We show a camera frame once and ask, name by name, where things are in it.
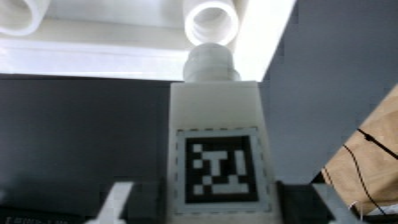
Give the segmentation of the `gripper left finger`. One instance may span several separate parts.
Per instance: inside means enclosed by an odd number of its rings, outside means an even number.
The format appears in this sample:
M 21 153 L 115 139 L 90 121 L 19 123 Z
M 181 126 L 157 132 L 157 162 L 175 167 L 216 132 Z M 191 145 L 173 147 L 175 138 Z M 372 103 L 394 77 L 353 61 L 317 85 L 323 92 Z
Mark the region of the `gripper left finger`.
M 120 219 L 120 214 L 133 185 L 133 182 L 113 183 L 97 216 L 85 224 L 125 224 L 125 221 Z

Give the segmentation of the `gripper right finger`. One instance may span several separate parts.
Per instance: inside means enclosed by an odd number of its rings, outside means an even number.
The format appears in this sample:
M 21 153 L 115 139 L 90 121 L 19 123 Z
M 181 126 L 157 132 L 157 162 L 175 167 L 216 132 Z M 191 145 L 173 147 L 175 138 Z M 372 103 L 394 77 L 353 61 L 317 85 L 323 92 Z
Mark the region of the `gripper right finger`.
M 314 184 L 312 188 L 332 214 L 328 224 L 364 224 L 348 210 L 333 188 L 326 184 Z

